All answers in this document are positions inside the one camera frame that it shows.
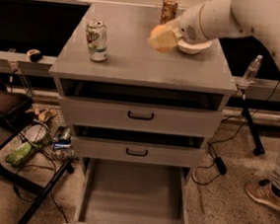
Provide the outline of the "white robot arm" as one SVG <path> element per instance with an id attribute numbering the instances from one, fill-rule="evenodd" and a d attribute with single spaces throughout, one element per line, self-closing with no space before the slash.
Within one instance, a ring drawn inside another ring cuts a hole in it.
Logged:
<path id="1" fill-rule="evenodd" d="M 224 37 L 256 38 L 280 71 L 280 0 L 205 1 L 155 27 L 148 43 L 163 52 L 180 45 L 195 51 L 204 41 Z"/>

